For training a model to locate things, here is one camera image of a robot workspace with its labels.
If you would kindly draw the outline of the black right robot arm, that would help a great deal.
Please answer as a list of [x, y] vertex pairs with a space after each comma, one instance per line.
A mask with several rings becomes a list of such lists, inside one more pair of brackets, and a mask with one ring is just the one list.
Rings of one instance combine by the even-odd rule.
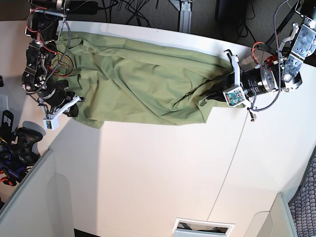
[[25, 34], [31, 37], [26, 50], [26, 67], [22, 74], [22, 88], [43, 108], [44, 117], [51, 119], [58, 113], [74, 118], [78, 116], [77, 103], [82, 98], [68, 91], [68, 73], [57, 72], [59, 67], [66, 66], [69, 60], [67, 52], [70, 43], [63, 51], [58, 50], [56, 42], [61, 31], [67, 25], [69, 12], [68, 0], [31, 0], [30, 12], [26, 19]]

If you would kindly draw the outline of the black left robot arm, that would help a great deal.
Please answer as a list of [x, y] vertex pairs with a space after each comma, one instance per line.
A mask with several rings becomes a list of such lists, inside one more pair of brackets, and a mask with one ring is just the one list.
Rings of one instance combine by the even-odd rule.
[[299, 71], [305, 59], [316, 50], [316, 2], [298, 1], [290, 15], [294, 13], [302, 17], [302, 23], [293, 23], [288, 37], [279, 41], [278, 35], [284, 27], [280, 24], [266, 43], [254, 43], [250, 55], [255, 68], [242, 71], [238, 56], [229, 49], [225, 50], [233, 71], [220, 76], [214, 86], [202, 93], [202, 97], [225, 101], [236, 107], [261, 94], [297, 89], [302, 84]]

